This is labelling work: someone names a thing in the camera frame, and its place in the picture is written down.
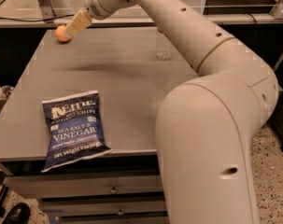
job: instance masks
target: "drawer knob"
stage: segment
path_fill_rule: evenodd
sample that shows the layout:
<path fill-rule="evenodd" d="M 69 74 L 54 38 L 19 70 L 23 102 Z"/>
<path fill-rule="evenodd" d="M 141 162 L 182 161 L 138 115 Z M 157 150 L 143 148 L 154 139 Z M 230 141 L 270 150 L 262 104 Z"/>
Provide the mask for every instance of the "drawer knob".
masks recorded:
<path fill-rule="evenodd" d="M 115 184 L 112 185 L 112 189 L 109 190 L 109 193 L 112 195 L 119 194 L 119 191 L 116 189 Z"/>
<path fill-rule="evenodd" d="M 117 216 L 123 216 L 124 212 L 122 212 L 122 207 L 120 207 L 120 210 L 116 213 Z"/>

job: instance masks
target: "snack bag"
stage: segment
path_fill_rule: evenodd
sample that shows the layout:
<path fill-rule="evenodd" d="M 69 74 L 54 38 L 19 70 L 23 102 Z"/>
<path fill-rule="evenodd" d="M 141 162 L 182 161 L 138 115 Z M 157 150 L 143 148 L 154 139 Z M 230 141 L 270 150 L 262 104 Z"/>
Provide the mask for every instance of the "snack bag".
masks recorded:
<path fill-rule="evenodd" d="M 43 173 L 112 151 L 104 140 L 97 91 L 42 102 L 51 140 Z"/>

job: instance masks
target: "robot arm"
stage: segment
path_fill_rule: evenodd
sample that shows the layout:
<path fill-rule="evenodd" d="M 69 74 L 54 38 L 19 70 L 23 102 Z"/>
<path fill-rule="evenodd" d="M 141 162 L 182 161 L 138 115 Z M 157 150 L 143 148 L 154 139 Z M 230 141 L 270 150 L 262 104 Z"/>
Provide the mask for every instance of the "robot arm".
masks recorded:
<path fill-rule="evenodd" d="M 274 72 L 180 0 L 85 0 L 98 20 L 134 3 L 200 76 L 173 89 L 156 120 L 171 224 L 259 223 L 250 143 L 276 106 Z"/>

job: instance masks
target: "black shoe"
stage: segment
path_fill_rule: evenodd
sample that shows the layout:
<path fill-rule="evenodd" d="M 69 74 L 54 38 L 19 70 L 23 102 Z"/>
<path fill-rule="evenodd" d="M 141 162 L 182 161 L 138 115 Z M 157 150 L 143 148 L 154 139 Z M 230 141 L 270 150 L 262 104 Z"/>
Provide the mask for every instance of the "black shoe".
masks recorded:
<path fill-rule="evenodd" d="M 2 224 L 27 224 L 30 208 L 26 203 L 18 203 L 9 211 Z"/>

